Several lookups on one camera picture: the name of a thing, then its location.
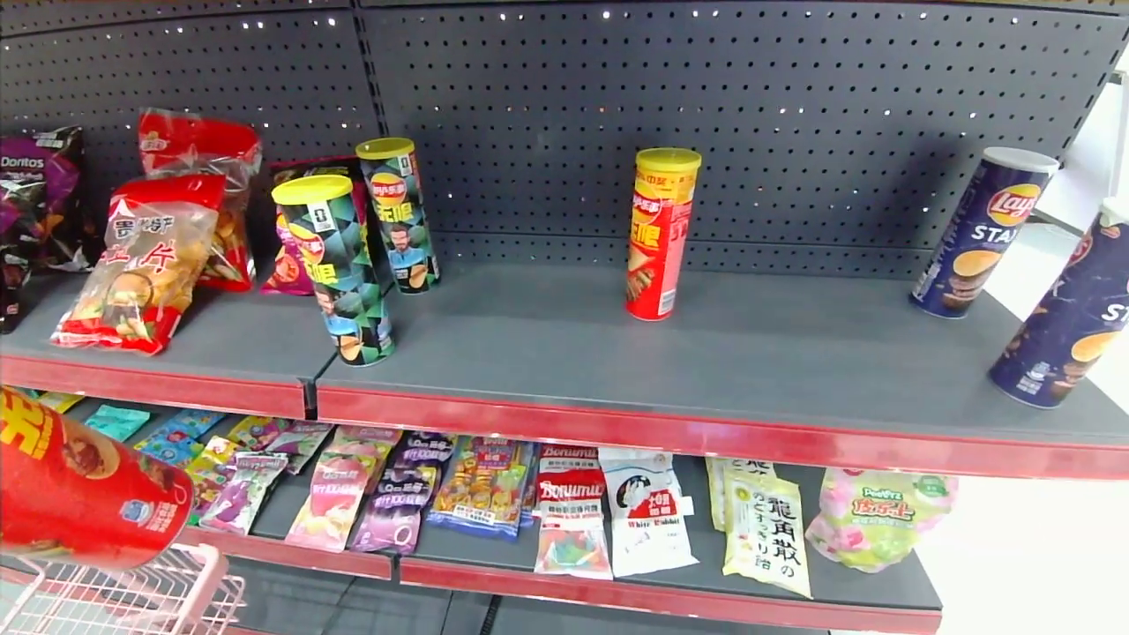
yellow lid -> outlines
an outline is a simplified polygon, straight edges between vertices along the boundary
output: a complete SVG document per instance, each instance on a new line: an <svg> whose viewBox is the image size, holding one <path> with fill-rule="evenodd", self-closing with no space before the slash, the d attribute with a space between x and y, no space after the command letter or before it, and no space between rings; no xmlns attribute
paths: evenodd
<svg viewBox="0 0 1129 635"><path fill-rule="evenodd" d="M399 157L415 151L415 143L403 137L385 137L373 139L357 146L357 156L365 160L379 160Z"/></svg>
<svg viewBox="0 0 1129 635"><path fill-rule="evenodd" d="M653 172L690 172L702 166L702 156L685 148L650 148L636 155L636 165Z"/></svg>
<svg viewBox="0 0 1129 635"><path fill-rule="evenodd" d="M352 181L340 174L303 176L271 190L277 205L309 205L352 193Z"/></svg>

blue pringles-style can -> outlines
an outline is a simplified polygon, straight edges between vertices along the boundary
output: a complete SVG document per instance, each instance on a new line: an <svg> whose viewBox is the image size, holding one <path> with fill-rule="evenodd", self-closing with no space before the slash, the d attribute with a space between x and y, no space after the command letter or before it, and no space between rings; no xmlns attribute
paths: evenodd
<svg viewBox="0 0 1129 635"><path fill-rule="evenodd" d="M1101 212L988 376L1007 394L1054 408L1129 323L1129 202Z"/></svg>
<svg viewBox="0 0 1129 635"><path fill-rule="evenodd" d="M1039 153L984 148L910 302L938 318L964 318L1058 166Z"/></svg>

potato chip can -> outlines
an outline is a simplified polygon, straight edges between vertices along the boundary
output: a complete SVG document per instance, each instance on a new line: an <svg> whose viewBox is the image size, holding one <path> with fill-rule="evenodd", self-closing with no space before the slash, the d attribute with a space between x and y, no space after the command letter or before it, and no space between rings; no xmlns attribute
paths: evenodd
<svg viewBox="0 0 1129 635"><path fill-rule="evenodd" d="M123 569L173 543L192 511L184 470L2 391L0 553Z"/></svg>
<svg viewBox="0 0 1129 635"><path fill-rule="evenodd" d="M984 148L910 302L937 318L964 318L1058 165L1039 153Z"/></svg>
<svg viewBox="0 0 1129 635"><path fill-rule="evenodd" d="M369 366L395 350L392 322L366 246L366 215L357 214L352 181L304 176L271 191L286 216L325 327L349 366Z"/></svg>
<svg viewBox="0 0 1129 635"><path fill-rule="evenodd" d="M1129 203L1102 201L1058 280L988 376L1039 408L1062 403L1129 324Z"/></svg>
<svg viewBox="0 0 1129 635"><path fill-rule="evenodd" d="M408 295L427 292L439 284L439 262L423 211L415 143L400 137L373 139L357 146L357 157L396 288Z"/></svg>
<svg viewBox="0 0 1129 635"><path fill-rule="evenodd" d="M701 165L701 155L683 148L650 148L636 155L627 307L640 320L663 320L674 310Z"/></svg>

red can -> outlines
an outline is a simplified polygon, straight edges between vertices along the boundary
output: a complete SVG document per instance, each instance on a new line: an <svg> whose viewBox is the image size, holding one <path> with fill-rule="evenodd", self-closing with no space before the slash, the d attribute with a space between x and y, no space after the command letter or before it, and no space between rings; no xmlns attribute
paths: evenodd
<svg viewBox="0 0 1129 635"><path fill-rule="evenodd" d="M0 553L107 569L164 551L192 511L192 481L3 388Z"/></svg>

snack bag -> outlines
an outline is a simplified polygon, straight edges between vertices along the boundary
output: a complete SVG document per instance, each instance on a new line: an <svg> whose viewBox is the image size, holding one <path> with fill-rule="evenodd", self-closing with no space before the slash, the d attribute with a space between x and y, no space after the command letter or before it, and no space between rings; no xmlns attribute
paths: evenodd
<svg viewBox="0 0 1129 635"><path fill-rule="evenodd" d="M698 564L690 551L682 497L668 452L601 447L599 467L612 508L612 571L615 577Z"/></svg>
<svg viewBox="0 0 1129 635"><path fill-rule="evenodd" d="M250 533L259 507L286 471L287 461L287 455L280 453L236 452L235 473L200 517L200 527Z"/></svg>
<svg viewBox="0 0 1129 635"><path fill-rule="evenodd" d="M191 524L200 524L200 517L224 490L224 486L235 471L233 461L238 449L234 441L213 436L203 452L184 468L192 479L194 492L192 516L189 520Z"/></svg>
<svg viewBox="0 0 1129 635"><path fill-rule="evenodd" d="M86 418L86 425L108 437L125 441L141 429L150 416L145 410L116 408L103 403L95 410L94 415Z"/></svg>
<svg viewBox="0 0 1129 635"><path fill-rule="evenodd" d="M535 573L611 580L604 536L604 473L594 447L544 445L537 473Z"/></svg>
<svg viewBox="0 0 1129 635"><path fill-rule="evenodd" d="M43 229L40 218L46 205L43 181L0 180L0 333L16 329L20 318L20 294L40 255Z"/></svg>
<svg viewBox="0 0 1129 635"><path fill-rule="evenodd" d="M108 247L51 342L156 355L192 304L224 197L220 176L134 181L114 192Z"/></svg>
<svg viewBox="0 0 1129 635"><path fill-rule="evenodd" d="M78 200L82 175L82 129L77 125L30 137L0 138L0 180L45 184L37 207L33 269L89 271L102 255L93 210Z"/></svg>
<svg viewBox="0 0 1129 635"><path fill-rule="evenodd" d="M454 449L454 438L448 435L409 433L391 461L392 467L380 476L351 548L355 551L390 548L401 555L413 553L419 539L420 516Z"/></svg>
<svg viewBox="0 0 1129 635"><path fill-rule="evenodd" d="M721 573L752 577L812 598L804 521L796 484L725 466L725 564Z"/></svg>
<svg viewBox="0 0 1129 635"><path fill-rule="evenodd" d="M259 134L250 125L160 108L141 111L141 165L149 179L184 174L225 177L226 194L200 284L229 292L251 290L255 264L247 246L251 183L262 163Z"/></svg>
<svg viewBox="0 0 1129 635"><path fill-rule="evenodd" d="M776 476L772 463L768 461L707 456L706 475L709 477L709 514L710 520L714 521L714 529L718 531L725 531L725 480L721 478L721 472L726 467L750 475Z"/></svg>
<svg viewBox="0 0 1129 635"><path fill-rule="evenodd" d="M877 573L910 555L952 510L956 477L828 468L807 539L828 558Z"/></svg>
<svg viewBox="0 0 1129 635"><path fill-rule="evenodd" d="M286 541L324 551L343 551L365 487L384 467L384 456L322 452L309 496L294 519Z"/></svg>
<svg viewBox="0 0 1129 635"><path fill-rule="evenodd" d="M315 421L295 421L274 437L274 441L266 446L268 452L282 452L290 456L290 462L286 471L296 475L306 467L309 459L317 452L317 446L325 441L333 424L318 424Z"/></svg>
<svg viewBox="0 0 1129 635"><path fill-rule="evenodd" d="M427 523L517 540L532 455L531 444L522 441L458 437L452 469L436 493Z"/></svg>
<svg viewBox="0 0 1129 635"><path fill-rule="evenodd" d="M248 452L261 452L291 424L290 419L251 415L239 419L239 423L227 433L227 438L238 443Z"/></svg>

